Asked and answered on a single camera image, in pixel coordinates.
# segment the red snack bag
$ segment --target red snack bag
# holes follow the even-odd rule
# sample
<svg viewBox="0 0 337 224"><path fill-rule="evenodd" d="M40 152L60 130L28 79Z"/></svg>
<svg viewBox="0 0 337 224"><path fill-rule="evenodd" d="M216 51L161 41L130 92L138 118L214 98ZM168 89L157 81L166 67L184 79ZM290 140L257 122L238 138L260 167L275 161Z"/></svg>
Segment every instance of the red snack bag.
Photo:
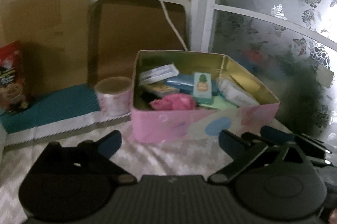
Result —
<svg viewBox="0 0 337 224"><path fill-rule="evenodd" d="M19 112L28 108L19 41L0 48L0 93L6 110Z"/></svg>

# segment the round container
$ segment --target round container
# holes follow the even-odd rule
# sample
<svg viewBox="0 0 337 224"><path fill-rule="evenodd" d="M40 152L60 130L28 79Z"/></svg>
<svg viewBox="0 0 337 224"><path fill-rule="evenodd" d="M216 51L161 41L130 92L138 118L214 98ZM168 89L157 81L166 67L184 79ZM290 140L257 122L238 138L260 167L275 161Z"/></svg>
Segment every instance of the round container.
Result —
<svg viewBox="0 0 337 224"><path fill-rule="evenodd" d="M97 83L94 89L102 112L116 117L130 112L131 79L107 78Z"/></svg>

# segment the teal box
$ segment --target teal box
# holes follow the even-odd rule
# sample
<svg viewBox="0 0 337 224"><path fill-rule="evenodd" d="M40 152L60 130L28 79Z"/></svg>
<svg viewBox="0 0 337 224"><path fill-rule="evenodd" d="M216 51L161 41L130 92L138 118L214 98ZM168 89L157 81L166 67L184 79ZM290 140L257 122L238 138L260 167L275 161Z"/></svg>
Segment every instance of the teal box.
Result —
<svg viewBox="0 0 337 224"><path fill-rule="evenodd" d="M212 104L212 79L209 73L194 73L193 97L197 103Z"/></svg>

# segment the pink tin box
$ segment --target pink tin box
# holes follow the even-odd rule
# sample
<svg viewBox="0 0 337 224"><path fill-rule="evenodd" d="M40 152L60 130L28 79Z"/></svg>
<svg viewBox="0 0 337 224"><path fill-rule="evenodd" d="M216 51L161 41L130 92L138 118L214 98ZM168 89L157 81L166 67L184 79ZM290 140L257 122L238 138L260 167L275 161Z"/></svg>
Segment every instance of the pink tin box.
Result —
<svg viewBox="0 0 337 224"><path fill-rule="evenodd" d="M155 111L141 98L142 86L138 76L144 71L174 63L182 74L210 73L212 80L221 74L229 74L261 105L228 110L199 109L188 111ZM236 135L250 131L258 133L274 118L278 98L245 68L222 54L171 51L139 51L133 75L133 99L131 119L134 138L142 143L159 143L176 138L203 139L227 129Z"/></svg>

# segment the white door frame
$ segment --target white door frame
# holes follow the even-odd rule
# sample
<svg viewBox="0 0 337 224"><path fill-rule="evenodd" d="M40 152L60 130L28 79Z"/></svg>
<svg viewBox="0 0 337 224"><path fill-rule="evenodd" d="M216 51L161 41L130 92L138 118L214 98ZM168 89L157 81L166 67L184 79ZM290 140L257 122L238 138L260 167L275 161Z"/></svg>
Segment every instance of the white door frame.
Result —
<svg viewBox="0 0 337 224"><path fill-rule="evenodd" d="M247 9L217 5L215 1L216 0L192 0L190 26L192 51L208 52L213 33L214 10L228 11L277 24L316 40L337 51L337 43L303 26Z"/></svg>

